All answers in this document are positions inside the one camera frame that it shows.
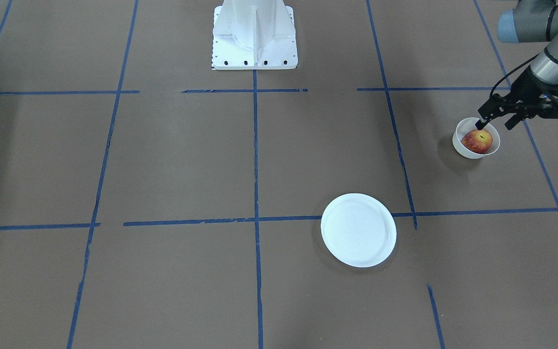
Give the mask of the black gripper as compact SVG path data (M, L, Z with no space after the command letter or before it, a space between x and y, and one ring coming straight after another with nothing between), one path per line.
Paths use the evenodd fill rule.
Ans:
M550 91L558 97L558 83L551 83L537 77L531 67L527 67L514 81L509 93L512 105L501 95L490 95L488 100L478 108L479 120L475 123L477 130L485 129L488 123L513 111L512 117L504 124L507 130L514 129L527 118L538 116L545 119L558 118L558 106L552 97L543 97Z

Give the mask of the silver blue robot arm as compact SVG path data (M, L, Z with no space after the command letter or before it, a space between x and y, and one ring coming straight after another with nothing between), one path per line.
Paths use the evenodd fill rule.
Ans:
M510 114L505 126L511 130L534 117L558 119L558 4L555 0L520 0L505 11L497 25L504 43L545 43L540 53L522 63L521 74L507 95L490 92L479 108L475 126L482 130L490 121Z

